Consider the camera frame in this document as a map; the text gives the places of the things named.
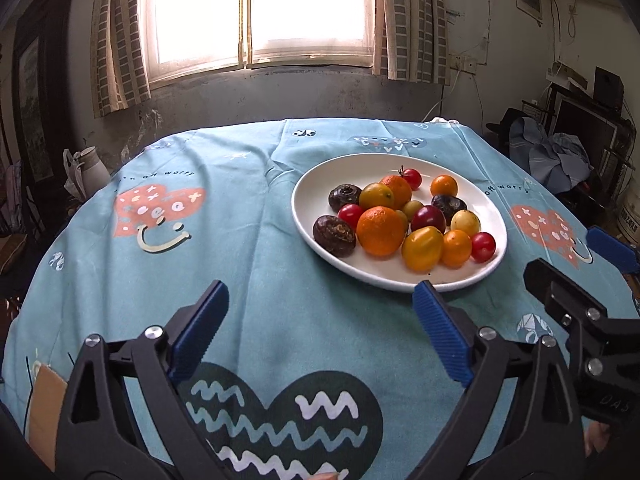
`tablecloth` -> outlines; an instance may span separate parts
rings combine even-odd
[[[537,257],[583,286],[610,316],[638,315],[624,280],[589,252],[571,213],[455,121],[207,128],[148,146],[76,213],[40,263],[11,326],[0,399],[21,425],[30,393],[26,358],[68,379],[70,356],[88,334],[134,338],[219,279],[230,291],[228,315],[180,394],[238,478],[304,479],[332,470],[349,480],[404,478],[462,388],[447,377],[410,295],[334,269],[303,242],[290,211],[305,171],[367,152],[445,166],[500,210],[508,230],[504,260],[482,282],[445,294],[476,324],[514,340],[548,333],[564,342],[562,328],[524,289],[524,267]],[[146,226],[141,235],[139,225]],[[161,250],[164,244],[170,248]],[[137,384],[127,385],[149,449],[168,460]],[[491,451],[509,392],[505,387],[476,458]]]

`wavy white lines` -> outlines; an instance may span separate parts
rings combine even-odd
[[[260,475],[264,476],[275,471],[278,474],[280,480],[293,480],[296,476],[300,476],[303,480],[309,478],[312,474],[306,470],[306,468],[298,461],[293,460],[289,465],[289,468],[285,468],[282,460],[277,455],[272,455],[267,462],[263,462],[260,457],[256,456],[251,451],[242,452],[242,456],[238,458],[233,449],[223,446],[219,453],[216,453],[220,460],[231,460],[232,465],[236,471],[244,471],[251,464],[258,470]],[[313,474],[320,473],[335,473],[336,469],[328,462],[323,463],[320,469]],[[343,469],[338,475],[338,480],[343,480],[349,474],[348,469]]]
[[[242,392],[240,388],[237,386],[230,386],[228,389],[224,389],[222,384],[218,381],[213,381],[211,386],[207,384],[207,381],[199,380],[191,387],[191,395],[196,395],[200,393],[200,396],[203,400],[211,400],[216,395],[220,399],[220,402],[225,402],[229,397],[236,396],[238,399],[238,404],[244,408],[244,397],[242,396]]]
[[[300,412],[305,420],[312,418],[320,408],[324,408],[326,416],[331,420],[338,418],[345,408],[349,409],[353,418],[358,418],[358,405],[349,392],[340,392],[340,396],[335,404],[331,402],[329,396],[324,392],[316,393],[311,404],[308,403],[305,396],[298,395],[296,397],[296,404],[300,407]]]
[[[207,431],[209,431],[209,433],[215,433],[217,430],[222,428],[222,426],[226,426],[227,433],[230,437],[233,438],[238,436],[238,434],[240,434],[243,430],[246,430],[249,436],[249,440],[252,443],[258,442],[258,440],[260,440],[261,437],[266,434],[269,442],[273,447],[278,447],[288,436],[290,436],[297,450],[304,451],[306,449],[309,449],[316,442],[320,441],[328,452],[332,452],[337,449],[344,440],[347,439],[351,441],[353,447],[360,447],[365,437],[367,436],[366,426],[363,426],[360,429],[359,434],[355,434],[353,431],[348,430],[347,428],[342,428],[340,430],[340,433],[338,433],[338,436],[334,440],[331,440],[331,438],[326,434],[324,428],[320,426],[308,439],[302,440],[302,438],[300,437],[300,433],[298,432],[298,427],[292,420],[287,422],[284,425],[284,428],[282,428],[279,432],[276,432],[273,429],[273,426],[268,422],[261,424],[260,427],[256,430],[254,428],[254,425],[245,415],[240,415],[238,417],[238,424],[234,424],[231,416],[225,410],[220,410],[218,412],[216,420],[213,420],[213,418],[211,417],[211,415],[209,415],[209,412],[205,408],[200,407],[197,412],[194,412],[193,405],[190,402],[185,403],[185,406],[187,408],[187,411],[193,418],[193,421],[196,424],[204,422],[205,427],[207,428]]]

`finger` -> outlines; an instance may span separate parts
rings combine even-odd
[[[591,443],[589,442],[589,433],[587,431],[584,432],[584,455],[589,456],[593,452],[593,447],[591,447]]]
[[[584,432],[584,450],[589,456],[593,450],[602,452],[609,443],[609,426],[599,422],[592,422]]]
[[[592,440],[593,447],[598,453],[602,453],[607,447],[609,437],[609,427],[606,424],[598,424],[598,431],[595,432]]]
[[[308,480],[338,480],[338,473],[322,473],[312,476]]]

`window frame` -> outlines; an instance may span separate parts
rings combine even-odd
[[[365,0],[365,36],[361,45],[354,40],[318,45],[319,40],[271,40],[266,48],[253,50],[251,34],[251,0],[239,0],[238,59],[215,60],[211,56],[158,62],[155,0],[139,0],[139,24],[149,88],[171,84],[190,75],[234,70],[267,68],[270,66],[339,65],[371,68],[374,59],[374,4]]]
[[[304,64],[336,64],[346,66],[372,67],[374,50],[374,3],[375,0],[364,0],[365,4],[365,36],[363,46],[354,46],[353,40],[338,41],[335,46],[318,45],[318,40],[271,40],[266,48],[255,49],[251,35],[252,0],[246,0],[247,7],[247,68],[281,65]]]
[[[156,1],[140,0],[140,35],[143,41],[143,58],[149,87],[153,90],[170,84],[175,79],[201,72],[228,72],[244,67],[244,33],[243,15],[244,0],[239,0],[238,13],[238,59],[214,59],[213,56],[202,56],[190,59],[172,60],[164,63],[158,61],[158,33],[156,29]]]

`oval plate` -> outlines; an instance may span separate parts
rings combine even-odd
[[[313,238],[313,225],[322,215],[335,215],[329,207],[331,190],[340,184],[355,184],[364,188],[378,182],[388,174],[398,172],[400,166],[415,168],[422,175],[422,185],[414,192],[413,199],[423,204],[431,203],[431,181],[441,174],[448,174],[458,183],[458,197],[478,215],[482,231],[495,238],[494,257],[484,264],[469,260],[460,269],[447,269],[438,264],[429,274],[417,274],[407,269],[400,251],[384,259],[367,255],[358,244],[347,258],[336,258]],[[359,153],[332,158],[307,171],[296,184],[291,196],[293,219],[305,242],[332,266],[354,278],[381,288],[399,292],[413,292],[422,280],[430,280],[436,290],[457,290],[479,282],[491,274],[500,264],[507,249],[507,229],[502,216],[491,200],[466,178],[436,164],[409,156],[387,153]]]

